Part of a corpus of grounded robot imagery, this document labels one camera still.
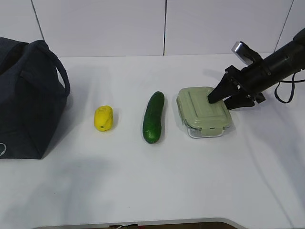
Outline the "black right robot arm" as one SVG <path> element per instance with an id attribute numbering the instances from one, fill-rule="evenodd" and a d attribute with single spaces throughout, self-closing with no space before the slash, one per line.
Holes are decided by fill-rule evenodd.
<path id="1" fill-rule="evenodd" d="M 305 31 L 264 59 L 244 42 L 236 42 L 232 52 L 247 66 L 241 70 L 232 65 L 226 68 L 219 84 L 207 96 L 208 101 L 214 104 L 223 100 L 229 110 L 252 107 L 265 101 L 264 90 L 304 70 Z"/>

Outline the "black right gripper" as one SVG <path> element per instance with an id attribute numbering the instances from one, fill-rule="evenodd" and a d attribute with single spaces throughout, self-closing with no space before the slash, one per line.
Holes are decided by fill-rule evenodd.
<path id="1" fill-rule="evenodd" d="M 260 104 L 265 101 L 263 93 L 252 88 L 255 86 L 252 73 L 238 70 L 233 65 L 225 69 L 225 73 L 219 84 L 207 96 L 209 103 L 214 104 L 229 97 L 224 104 L 228 110 L 233 110 L 253 107 L 255 102 Z"/>

